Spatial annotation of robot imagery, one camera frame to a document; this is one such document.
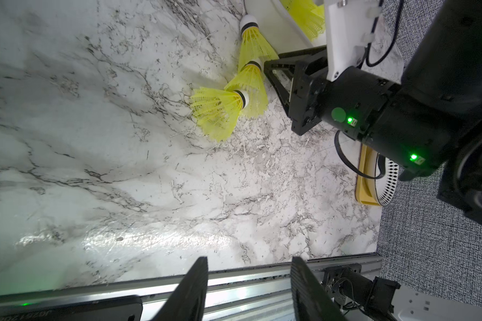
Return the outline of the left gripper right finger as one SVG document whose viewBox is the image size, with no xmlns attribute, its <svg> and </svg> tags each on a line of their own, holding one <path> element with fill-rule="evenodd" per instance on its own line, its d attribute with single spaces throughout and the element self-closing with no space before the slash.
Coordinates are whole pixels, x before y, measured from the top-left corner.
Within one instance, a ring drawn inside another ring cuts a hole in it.
<svg viewBox="0 0 482 321">
<path fill-rule="evenodd" d="M 296 320 L 337 320 L 337 308 L 300 257 L 291 262 L 291 293 Z"/>
</svg>

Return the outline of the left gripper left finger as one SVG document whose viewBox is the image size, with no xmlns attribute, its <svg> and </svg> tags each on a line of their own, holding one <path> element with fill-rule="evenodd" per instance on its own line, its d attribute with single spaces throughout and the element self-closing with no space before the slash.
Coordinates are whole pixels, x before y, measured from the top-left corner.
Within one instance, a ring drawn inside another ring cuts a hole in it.
<svg viewBox="0 0 482 321">
<path fill-rule="evenodd" d="M 202 320 L 208 289 L 208 259 L 199 257 L 153 320 Z"/>
</svg>

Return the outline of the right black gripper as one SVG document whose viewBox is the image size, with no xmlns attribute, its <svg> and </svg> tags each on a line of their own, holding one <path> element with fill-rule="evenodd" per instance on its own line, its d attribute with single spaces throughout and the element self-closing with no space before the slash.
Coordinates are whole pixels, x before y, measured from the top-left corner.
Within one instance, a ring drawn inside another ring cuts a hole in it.
<svg viewBox="0 0 482 321">
<path fill-rule="evenodd" d="M 320 122 L 355 140 L 362 140 L 400 85 L 357 67 L 327 80 L 327 46 L 280 53 L 265 62 L 264 72 L 274 88 L 291 129 L 304 135 Z"/>
</svg>

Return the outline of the yellow shuttlecock three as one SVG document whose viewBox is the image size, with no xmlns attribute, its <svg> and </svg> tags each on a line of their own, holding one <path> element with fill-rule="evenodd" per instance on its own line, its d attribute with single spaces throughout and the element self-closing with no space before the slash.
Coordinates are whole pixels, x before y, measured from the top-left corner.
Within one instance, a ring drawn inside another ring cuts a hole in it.
<svg viewBox="0 0 482 321">
<path fill-rule="evenodd" d="M 240 20 L 241 46 L 238 59 L 238 72 L 249 61 L 260 60 L 262 63 L 278 60 L 279 56 L 262 35 L 257 19 L 248 14 Z"/>
</svg>

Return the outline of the white plastic storage box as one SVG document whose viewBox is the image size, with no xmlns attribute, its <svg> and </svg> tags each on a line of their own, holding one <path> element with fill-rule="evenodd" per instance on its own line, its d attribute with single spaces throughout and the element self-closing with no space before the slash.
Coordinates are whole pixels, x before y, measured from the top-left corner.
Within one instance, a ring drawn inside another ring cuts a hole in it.
<svg viewBox="0 0 482 321">
<path fill-rule="evenodd" d="M 278 54 L 326 45 L 325 32 L 309 40 L 278 0 L 245 0 L 244 6 Z"/>
</svg>

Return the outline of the yellow shuttlecock seven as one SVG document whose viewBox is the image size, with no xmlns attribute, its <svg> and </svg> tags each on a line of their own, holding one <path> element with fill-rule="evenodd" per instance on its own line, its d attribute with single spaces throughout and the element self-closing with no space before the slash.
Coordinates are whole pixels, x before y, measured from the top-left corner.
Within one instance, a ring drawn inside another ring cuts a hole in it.
<svg viewBox="0 0 482 321">
<path fill-rule="evenodd" d="M 281 0 L 281 4 L 309 40 L 325 31 L 324 5 L 312 0 Z"/>
</svg>

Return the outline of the yellow shuttlecock four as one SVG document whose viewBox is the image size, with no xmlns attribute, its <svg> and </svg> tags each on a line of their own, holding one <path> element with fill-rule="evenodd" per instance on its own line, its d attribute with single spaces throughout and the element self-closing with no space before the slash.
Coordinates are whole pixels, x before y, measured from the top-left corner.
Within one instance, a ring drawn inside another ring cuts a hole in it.
<svg viewBox="0 0 482 321">
<path fill-rule="evenodd" d="M 248 118 L 262 116 L 268 108 L 263 78 L 261 61 L 250 60 L 224 87 L 225 90 L 243 90 L 248 94 L 249 102 L 242 110 L 242 114 Z"/>
</svg>

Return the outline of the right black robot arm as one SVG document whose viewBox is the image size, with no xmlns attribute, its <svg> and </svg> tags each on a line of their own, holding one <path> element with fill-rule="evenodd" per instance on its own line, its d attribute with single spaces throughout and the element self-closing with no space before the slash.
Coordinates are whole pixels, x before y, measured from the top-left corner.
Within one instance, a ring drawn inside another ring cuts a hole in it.
<svg viewBox="0 0 482 321">
<path fill-rule="evenodd" d="M 326 45 L 265 63 L 293 132 L 325 122 L 403 168 L 400 180 L 443 168 L 438 197 L 482 226 L 482 1 L 446 1 L 400 83 L 336 68 Z"/>
</svg>

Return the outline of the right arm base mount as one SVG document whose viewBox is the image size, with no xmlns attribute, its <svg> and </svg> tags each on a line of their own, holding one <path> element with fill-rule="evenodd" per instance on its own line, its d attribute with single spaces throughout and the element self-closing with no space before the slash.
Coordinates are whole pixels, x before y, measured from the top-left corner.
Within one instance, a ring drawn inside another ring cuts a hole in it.
<svg viewBox="0 0 482 321">
<path fill-rule="evenodd" d="M 334 297 L 344 296 L 349 302 L 341 304 L 344 310 L 359 310 L 373 320 L 393 320 L 395 292 L 398 282 L 385 278 L 369 279 L 361 274 L 362 266 L 335 266 L 325 270 L 323 284 Z"/>
</svg>

